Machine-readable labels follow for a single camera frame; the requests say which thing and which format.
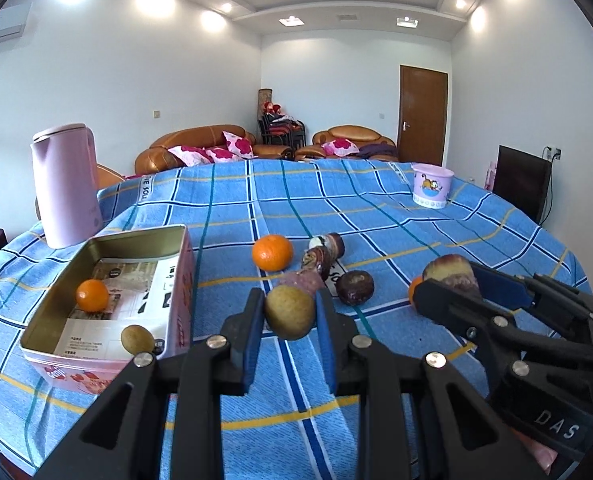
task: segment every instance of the brown door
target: brown door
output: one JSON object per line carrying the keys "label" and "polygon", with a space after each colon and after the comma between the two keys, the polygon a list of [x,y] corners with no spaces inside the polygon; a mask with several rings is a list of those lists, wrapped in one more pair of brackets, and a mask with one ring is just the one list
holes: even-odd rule
{"label": "brown door", "polygon": [[401,162],[440,166],[448,117],[448,74],[401,67],[398,150]]}

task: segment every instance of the silver bolt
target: silver bolt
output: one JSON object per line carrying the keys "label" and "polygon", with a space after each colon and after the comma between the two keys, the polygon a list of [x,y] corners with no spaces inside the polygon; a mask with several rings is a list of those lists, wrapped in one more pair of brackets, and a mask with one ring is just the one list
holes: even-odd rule
{"label": "silver bolt", "polygon": [[368,348],[372,344],[372,339],[366,335],[355,335],[352,338],[352,344],[356,348]]}
{"label": "silver bolt", "polygon": [[512,363],[512,371],[519,377],[525,377],[530,373],[530,367],[525,361],[515,361]]}
{"label": "silver bolt", "polygon": [[494,316],[493,321],[496,326],[500,326],[502,328],[508,325],[508,320],[501,316]]}
{"label": "silver bolt", "polygon": [[227,344],[227,338],[225,338],[225,336],[222,336],[221,334],[211,335],[206,340],[206,344],[212,350],[216,350],[218,348],[223,348]]}
{"label": "silver bolt", "polygon": [[446,365],[446,357],[441,352],[430,352],[425,357],[425,361],[432,368],[443,368]]}
{"label": "silver bolt", "polygon": [[151,364],[152,361],[154,361],[154,357],[152,357],[152,354],[148,352],[141,352],[139,354],[136,354],[132,361],[134,362],[134,366],[136,366],[137,368],[143,368],[148,364]]}

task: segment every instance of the throw pillow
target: throw pillow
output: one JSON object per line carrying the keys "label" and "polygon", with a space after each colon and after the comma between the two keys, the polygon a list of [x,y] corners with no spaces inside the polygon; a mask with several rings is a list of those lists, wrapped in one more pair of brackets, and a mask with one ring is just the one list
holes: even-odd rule
{"label": "throw pillow", "polygon": [[348,139],[334,139],[331,142],[322,144],[321,147],[325,155],[346,156],[352,153],[358,153],[359,148]]}
{"label": "throw pillow", "polygon": [[235,155],[228,150],[224,150],[223,148],[209,148],[206,150],[206,153],[215,164],[223,164],[224,162],[239,162],[240,160],[243,160],[243,158],[240,156]]}
{"label": "throw pillow", "polygon": [[238,135],[231,134],[230,132],[223,132],[225,136],[225,143],[227,144],[227,150],[241,158],[254,158],[252,152],[252,144],[248,139],[243,139]]}
{"label": "throw pillow", "polygon": [[211,158],[209,158],[206,150],[201,148],[194,148],[193,146],[174,146],[168,148],[168,151],[177,158],[180,158],[182,162],[189,168],[193,166],[202,166],[203,164],[212,164]]}

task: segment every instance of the pink kettle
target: pink kettle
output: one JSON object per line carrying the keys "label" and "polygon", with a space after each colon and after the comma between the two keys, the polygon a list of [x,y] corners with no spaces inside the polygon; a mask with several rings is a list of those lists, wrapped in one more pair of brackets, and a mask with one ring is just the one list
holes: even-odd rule
{"label": "pink kettle", "polygon": [[53,249],[86,241],[102,227],[97,199],[94,136],[85,124],[66,124],[32,137],[36,200]]}

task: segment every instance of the orange fruit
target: orange fruit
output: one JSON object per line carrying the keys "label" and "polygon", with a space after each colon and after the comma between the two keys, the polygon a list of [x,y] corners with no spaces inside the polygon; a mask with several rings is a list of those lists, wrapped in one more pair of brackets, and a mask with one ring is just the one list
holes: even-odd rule
{"label": "orange fruit", "polygon": [[252,246],[252,260],[259,269],[278,272],[289,266],[294,256],[292,243],[285,236],[267,235]]}
{"label": "orange fruit", "polygon": [[108,306],[110,293],[101,280],[85,280],[76,289],[76,304],[84,312],[101,312]]}
{"label": "orange fruit", "polygon": [[414,278],[411,283],[410,286],[408,287],[408,298],[410,298],[410,303],[413,304],[414,306],[414,301],[413,301],[413,297],[414,297],[414,289],[417,288],[417,285],[419,285],[419,283],[423,282],[423,276],[417,276],[416,278]]}

